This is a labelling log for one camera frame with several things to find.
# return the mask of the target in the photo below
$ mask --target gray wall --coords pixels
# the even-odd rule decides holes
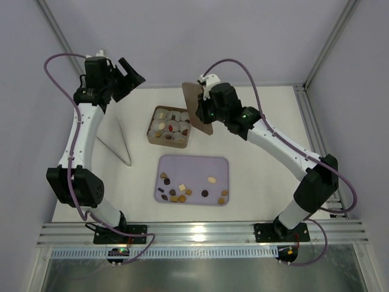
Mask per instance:
[[[358,190],[359,203],[353,214],[363,220],[386,276],[388,15],[389,1],[361,1],[309,91],[330,150]]]
[[[145,86],[237,58],[260,84],[302,83],[347,0],[47,0],[75,52],[126,57]],[[249,84],[235,64],[220,77]]]
[[[2,2],[0,42],[0,283],[1,291],[19,291],[54,209],[46,169],[63,152],[72,108],[44,74],[45,59],[61,49],[33,1]],[[66,89],[78,86],[67,60],[51,71]]]

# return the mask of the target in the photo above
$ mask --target ventilation grille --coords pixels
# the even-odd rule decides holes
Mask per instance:
[[[136,256],[143,248],[131,247],[129,256]],[[117,259],[109,255],[112,248],[54,248],[51,259]],[[278,257],[276,246],[223,246],[223,247],[155,247],[150,248],[141,259],[239,259]]]

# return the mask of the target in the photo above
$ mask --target open box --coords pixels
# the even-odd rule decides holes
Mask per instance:
[[[188,133],[187,133],[185,140],[183,142],[168,140],[168,139],[165,139],[163,137],[149,137],[148,136],[148,132],[151,129],[151,124],[153,123],[155,113],[160,108],[162,108],[164,110],[168,110],[168,111],[178,111],[180,113],[186,113],[188,111],[185,108],[174,108],[172,106],[163,106],[163,105],[157,106],[154,109],[153,115],[151,116],[150,124],[148,125],[148,129],[146,132],[148,142],[151,144],[154,144],[154,145],[168,146],[168,147],[181,148],[181,149],[186,148],[186,146],[188,145],[188,141],[189,141],[191,123],[189,123]]]

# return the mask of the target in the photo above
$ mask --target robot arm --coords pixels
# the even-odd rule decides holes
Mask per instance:
[[[215,74],[201,76],[199,83],[203,93],[198,98],[196,115],[203,123],[216,120],[222,122],[231,133],[266,150],[300,181],[293,201],[273,222],[274,232],[280,240],[285,240],[299,223],[319,210],[339,185],[336,175],[307,157],[320,160],[337,170],[336,158],[331,155],[323,158],[303,148],[267,120],[273,131],[306,153],[306,156],[293,151],[268,129],[257,109],[243,107],[234,87],[229,83],[221,83]]]
[[[96,217],[110,226],[119,226],[124,216],[104,199],[104,183],[92,173],[94,142],[111,99],[116,102],[122,100],[145,81],[124,58],[121,58],[119,63],[127,72],[126,76],[104,56],[88,57],[85,60],[84,84],[81,84],[74,94],[74,101],[81,114],[81,127],[74,151],[70,153],[79,123],[76,110],[69,140],[58,167],[49,168],[46,173],[46,178],[58,200],[75,207],[67,184],[68,158],[71,155],[73,157],[72,186],[82,211],[93,212]]]

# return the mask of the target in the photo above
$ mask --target brown cardboard flap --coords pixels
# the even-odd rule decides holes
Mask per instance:
[[[205,134],[212,135],[212,124],[206,125],[201,122],[200,119],[196,116],[196,110],[198,107],[198,95],[202,92],[201,85],[198,83],[183,82],[182,92],[184,93],[184,99],[185,103],[187,104],[191,125],[204,132]]]

